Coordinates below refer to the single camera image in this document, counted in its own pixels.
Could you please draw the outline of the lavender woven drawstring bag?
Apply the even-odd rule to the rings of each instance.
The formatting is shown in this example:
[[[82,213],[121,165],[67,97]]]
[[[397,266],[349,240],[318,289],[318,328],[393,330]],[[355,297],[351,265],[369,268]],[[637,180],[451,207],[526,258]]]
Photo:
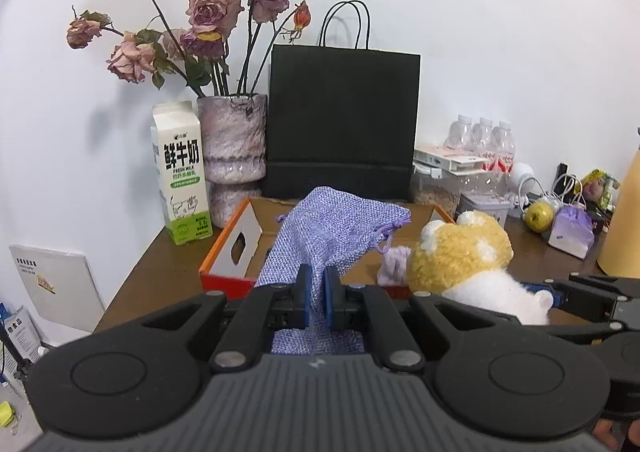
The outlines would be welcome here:
[[[302,264],[311,268],[310,320],[303,330],[280,330],[274,354],[361,354],[363,340],[354,331],[333,331],[326,324],[322,274],[334,267],[340,276],[366,253],[386,253],[395,231],[408,224],[405,207],[360,198],[319,186],[286,214],[256,284],[290,284]]]

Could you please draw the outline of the yellow white plush toy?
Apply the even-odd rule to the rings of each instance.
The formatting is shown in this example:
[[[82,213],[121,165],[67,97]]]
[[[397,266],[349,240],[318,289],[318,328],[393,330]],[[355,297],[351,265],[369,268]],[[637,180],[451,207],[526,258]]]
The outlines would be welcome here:
[[[515,316],[524,325],[547,325],[549,311],[508,272],[510,238],[495,218],[469,210],[455,222],[432,220],[411,250],[407,283],[460,304]]]

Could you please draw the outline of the lavender fluffy towel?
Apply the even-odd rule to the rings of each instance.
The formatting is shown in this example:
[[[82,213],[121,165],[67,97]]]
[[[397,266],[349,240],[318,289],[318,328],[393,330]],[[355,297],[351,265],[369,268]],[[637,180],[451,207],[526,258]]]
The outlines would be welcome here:
[[[411,254],[408,246],[391,247],[383,256],[376,274],[379,286],[406,286],[407,264]]]

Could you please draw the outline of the yellow thermos jug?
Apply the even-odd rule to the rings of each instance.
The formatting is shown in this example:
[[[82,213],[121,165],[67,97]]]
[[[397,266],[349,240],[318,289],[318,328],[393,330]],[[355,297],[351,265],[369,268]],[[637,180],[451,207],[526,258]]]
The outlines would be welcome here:
[[[640,153],[620,186],[608,234],[598,257],[608,276],[639,279],[640,274]]]

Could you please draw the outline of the purple tissue pack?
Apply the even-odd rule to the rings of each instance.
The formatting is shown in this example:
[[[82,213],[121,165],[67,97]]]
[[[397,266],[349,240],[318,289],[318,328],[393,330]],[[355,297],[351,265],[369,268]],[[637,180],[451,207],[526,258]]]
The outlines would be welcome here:
[[[594,243],[592,221],[581,208],[562,206],[555,214],[548,244],[557,250],[585,259]]]

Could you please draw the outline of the green apple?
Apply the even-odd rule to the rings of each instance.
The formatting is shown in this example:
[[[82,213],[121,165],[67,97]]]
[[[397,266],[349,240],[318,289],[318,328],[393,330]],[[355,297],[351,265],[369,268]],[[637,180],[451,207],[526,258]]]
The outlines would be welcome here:
[[[545,201],[536,201],[524,212],[524,222],[529,230],[544,233],[550,229],[555,215],[554,208]]]

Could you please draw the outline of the clear seed container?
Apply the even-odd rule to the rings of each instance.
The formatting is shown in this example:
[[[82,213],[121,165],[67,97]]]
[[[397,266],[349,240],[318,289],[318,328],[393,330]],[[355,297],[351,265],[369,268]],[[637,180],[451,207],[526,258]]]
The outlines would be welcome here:
[[[414,204],[437,204],[454,218],[463,192],[503,195],[507,190],[506,177],[500,172],[456,176],[440,168],[414,163],[409,196]]]

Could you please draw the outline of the water bottle right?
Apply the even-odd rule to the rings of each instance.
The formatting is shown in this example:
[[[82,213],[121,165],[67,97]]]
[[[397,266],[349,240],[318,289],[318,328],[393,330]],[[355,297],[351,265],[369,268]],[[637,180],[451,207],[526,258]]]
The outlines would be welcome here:
[[[515,139],[511,124],[500,122],[492,131],[495,141],[496,166],[502,172],[510,174],[515,160]]]

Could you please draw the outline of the white flat box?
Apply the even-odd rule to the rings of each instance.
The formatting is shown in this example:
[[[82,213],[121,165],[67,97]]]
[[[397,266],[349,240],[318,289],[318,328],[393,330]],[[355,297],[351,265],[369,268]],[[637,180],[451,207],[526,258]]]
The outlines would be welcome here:
[[[440,168],[455,175],[476,174],[486,170],[487,160],[469,151],[419,146],[413,151],[413,159],[422,165]]]

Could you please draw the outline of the water bottle middle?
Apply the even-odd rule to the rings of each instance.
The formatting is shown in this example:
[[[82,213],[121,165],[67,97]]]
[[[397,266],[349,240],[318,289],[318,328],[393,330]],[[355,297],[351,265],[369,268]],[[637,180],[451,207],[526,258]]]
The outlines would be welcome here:
[[[492,130],[494,122],[486,117],[480,120],[472,127],[471,131],[471,150],[478,156],[488,160],[495,155],[495,138]]]

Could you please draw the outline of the purple textured vase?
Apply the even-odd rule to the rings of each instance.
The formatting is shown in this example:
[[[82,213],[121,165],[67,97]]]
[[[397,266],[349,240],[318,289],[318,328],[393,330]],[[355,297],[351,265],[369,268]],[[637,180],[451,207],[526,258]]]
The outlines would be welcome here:
[[[262,194],[266,175],[267,97],[215,96],[196,101],[203,139],[209,212],[216,227],[242,201]]]

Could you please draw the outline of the water bottle left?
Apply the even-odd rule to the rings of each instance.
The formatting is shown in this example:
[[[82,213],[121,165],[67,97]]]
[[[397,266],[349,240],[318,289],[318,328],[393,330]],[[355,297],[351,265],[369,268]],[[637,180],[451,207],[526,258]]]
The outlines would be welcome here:
[[[445,146],[450,150],[472,151],[472,118],[470,116],[458,115],[449,127]]]

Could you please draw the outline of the black paper shopping bag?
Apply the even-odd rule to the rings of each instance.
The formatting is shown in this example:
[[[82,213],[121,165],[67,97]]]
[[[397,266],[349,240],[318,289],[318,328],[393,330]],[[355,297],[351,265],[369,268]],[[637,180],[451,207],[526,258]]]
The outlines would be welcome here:
[[[362,198],[407,201],[421,58],[372,50],[371,16],[352,48],[276,45],[271,50],[266,132],[267,198],[297,200],[317,186]]]

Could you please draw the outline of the white green milk carton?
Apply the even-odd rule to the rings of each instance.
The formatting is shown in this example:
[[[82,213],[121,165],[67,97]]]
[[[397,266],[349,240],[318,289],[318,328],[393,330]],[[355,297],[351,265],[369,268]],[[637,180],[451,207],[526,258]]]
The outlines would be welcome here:
[[[154,163],[165,227],[176,245],[213,234],[205,182],[201,123],[191,101],[159,103],[152,111]]]

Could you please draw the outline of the small yellow green object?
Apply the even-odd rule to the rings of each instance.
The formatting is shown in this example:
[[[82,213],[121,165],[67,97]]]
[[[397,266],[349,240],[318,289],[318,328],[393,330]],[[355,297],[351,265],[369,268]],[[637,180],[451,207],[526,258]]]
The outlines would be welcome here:
[[[15,418],[15,410],[9,401],[0,403],[0,427],[9,427]]]

